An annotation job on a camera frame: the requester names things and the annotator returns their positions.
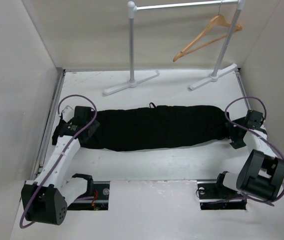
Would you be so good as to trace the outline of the black trousers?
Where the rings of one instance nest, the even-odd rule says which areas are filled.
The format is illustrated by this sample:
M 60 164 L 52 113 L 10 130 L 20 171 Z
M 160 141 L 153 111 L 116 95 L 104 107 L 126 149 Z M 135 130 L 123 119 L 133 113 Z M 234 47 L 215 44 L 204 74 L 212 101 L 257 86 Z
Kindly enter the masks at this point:
M 99 128 L 89 139 L 87 149 L 131 152 L 189 147 L 230 134 L 224 112 L 211 105 L 155 106 L 98 111 Z

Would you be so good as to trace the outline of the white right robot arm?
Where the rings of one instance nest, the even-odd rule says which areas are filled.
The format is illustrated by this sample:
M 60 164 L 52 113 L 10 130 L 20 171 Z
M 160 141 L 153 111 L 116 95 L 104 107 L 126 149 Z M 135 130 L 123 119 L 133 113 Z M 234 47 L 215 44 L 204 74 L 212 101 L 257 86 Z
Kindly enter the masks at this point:
M 233 190 L 259 202 L 271 203 L 278 197 L 284 181 L 284 159 L 266 143 L 263 121 L 261 112 L 248 110 L 245 117 L 226 123 L 230 145 L 236 150 L 247 147 L 250 154 L 238 174 L 224 171 L 218 175 L 213 186 L 216 196 L 225 198 Z

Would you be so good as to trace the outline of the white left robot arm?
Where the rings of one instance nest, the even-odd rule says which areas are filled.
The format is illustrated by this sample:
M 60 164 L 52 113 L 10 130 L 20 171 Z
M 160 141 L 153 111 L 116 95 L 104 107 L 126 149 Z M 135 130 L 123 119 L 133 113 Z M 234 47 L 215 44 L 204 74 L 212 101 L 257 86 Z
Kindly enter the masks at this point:
M 60 225 L 72 203 L 93 198 L 94 183 L 91 175 L 76 173 L 69 180 L 64 177 L 81 145 L 87 143 L 99 127 L 96 116 L 96 109 L 77 106 L 71 120 L 60 120 L 57 139 L 54 140 L 55 149 L 47 164 L 36 179 L 25 183 L 21 190 L 24 212 L 20 228 L 26 227 L 24 221 L 30 225 Z

